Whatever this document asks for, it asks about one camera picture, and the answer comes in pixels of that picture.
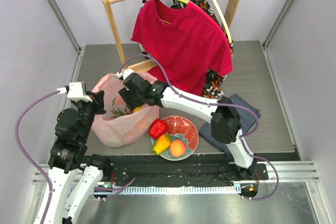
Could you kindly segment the orange pineapple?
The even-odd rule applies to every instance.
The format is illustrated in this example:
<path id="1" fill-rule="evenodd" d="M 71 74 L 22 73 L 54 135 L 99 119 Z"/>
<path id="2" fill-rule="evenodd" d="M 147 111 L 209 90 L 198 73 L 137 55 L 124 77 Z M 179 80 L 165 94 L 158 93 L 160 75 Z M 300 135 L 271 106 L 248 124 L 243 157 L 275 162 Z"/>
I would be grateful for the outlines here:
<path id="1" fill-rule="evenodd" d="M 113 108 L 111 110 L 112 113 L 112 118 L 119 118 L 121 116 L 125 116 L 125 115 L 130 115 L 132 114 L 132 111 L 130 111 L 128 108 L 124 108 L 123 110 L 120 108 Z"/>

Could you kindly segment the pink plastic bag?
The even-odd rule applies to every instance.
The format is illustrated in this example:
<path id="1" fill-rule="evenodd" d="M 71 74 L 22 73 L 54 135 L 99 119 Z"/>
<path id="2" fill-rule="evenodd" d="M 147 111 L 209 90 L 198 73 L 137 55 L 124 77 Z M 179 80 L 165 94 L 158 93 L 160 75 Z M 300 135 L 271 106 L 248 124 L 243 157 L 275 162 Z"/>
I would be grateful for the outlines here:
<path id="1" fill-rule="evenodd" d="M 108 147 L 121 147 L 136 142 L 149 129 L 154 120 L 159 118 L 159 107 L 144 105 L 140 111 L 130 115 L 112 118 L 113 108 L 127 108 L 118 91 L 124 88 L 115 74 L 102 77 L 92 89 L 96 93 L 104 91 L 104 109 L 106 113 L 96 115 L 91 130 Z"/>

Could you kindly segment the red bell pepper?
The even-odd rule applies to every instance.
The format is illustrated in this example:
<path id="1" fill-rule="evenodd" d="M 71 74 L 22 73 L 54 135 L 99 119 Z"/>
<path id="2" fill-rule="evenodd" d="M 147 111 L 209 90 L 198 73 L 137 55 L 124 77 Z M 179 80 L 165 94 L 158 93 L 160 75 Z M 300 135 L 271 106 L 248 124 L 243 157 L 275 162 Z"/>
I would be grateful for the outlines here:
<path id="1" fill-rule="evenodd" d="M 153 139 L 158 139 L 168 130 L 168 125 L 165 121 L 156 119 L 149 129 L 149 136 Z"/>

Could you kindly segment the yellow green mango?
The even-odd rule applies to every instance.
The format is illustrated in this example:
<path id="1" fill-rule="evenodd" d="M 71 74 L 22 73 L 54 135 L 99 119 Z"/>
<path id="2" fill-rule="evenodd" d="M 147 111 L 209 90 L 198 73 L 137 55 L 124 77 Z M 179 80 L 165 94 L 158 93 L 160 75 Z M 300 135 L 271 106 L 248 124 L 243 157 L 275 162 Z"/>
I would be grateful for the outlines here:
<path id="1" fill-rule="evenodd" d="M 166 151 L 172 143 L 172 138 L 169 134 L 161 135 L 152 147 L 152 152 L 154 155 L 161 155 Z"/>

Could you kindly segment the orange peach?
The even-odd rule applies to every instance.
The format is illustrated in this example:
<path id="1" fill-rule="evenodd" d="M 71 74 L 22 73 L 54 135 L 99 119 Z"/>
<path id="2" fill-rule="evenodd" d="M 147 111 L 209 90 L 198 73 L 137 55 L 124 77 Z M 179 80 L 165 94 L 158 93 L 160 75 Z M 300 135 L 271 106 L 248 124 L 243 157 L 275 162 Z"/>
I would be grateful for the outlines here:
<path id="1" fill-rule="evenodd" d="M 183 156 L 187 151 L 187 146 L 182 140 L 174 140 L 170 145 L 170 154 L 173 157 Z"/>

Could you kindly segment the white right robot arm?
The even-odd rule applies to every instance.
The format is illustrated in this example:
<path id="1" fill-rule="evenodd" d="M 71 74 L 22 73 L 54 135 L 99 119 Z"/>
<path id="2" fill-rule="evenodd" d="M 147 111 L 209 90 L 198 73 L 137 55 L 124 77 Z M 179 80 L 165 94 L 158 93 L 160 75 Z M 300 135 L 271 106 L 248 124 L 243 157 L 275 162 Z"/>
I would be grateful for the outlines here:
<path id="1" fill-rule="evenodd" d="M 252 115 L 253 111 L 238 106 L 223 97 L 221 100 L 199 97 L 165 82 L 150 83 L 131 69 L 117 73 L 124 88 L 119 91 L 127 107 L 134 109 L 147 104 L 176 109 L 194 115 L 211 125 L 212 137 L 224 143 L 234 158 L 237 173 L 242 179 L 250 179 L 256 173 L 257 160 L 244 139 L 238 108 Z"/>

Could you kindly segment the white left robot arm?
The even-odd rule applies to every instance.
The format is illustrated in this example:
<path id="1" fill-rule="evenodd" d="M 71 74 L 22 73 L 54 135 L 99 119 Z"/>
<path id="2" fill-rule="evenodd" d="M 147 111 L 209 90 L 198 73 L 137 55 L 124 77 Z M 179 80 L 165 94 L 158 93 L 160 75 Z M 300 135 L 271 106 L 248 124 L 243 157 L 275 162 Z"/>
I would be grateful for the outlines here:
<path id="1" fill-rule="evenodd" d="M 103 91 L 86 92 L 82 97 L 71 100 L 75 109 L 68 108 L 58 114 L 55 127 L 57 139 L 48 161 L 50 182 L 35 223 L 77 223 L 95 185 L 111 177 L 110 158 L 93 154 L 77 185 L 71 187 L 85 157 L 94 118 L 105 113 L 103 97 Z"/>

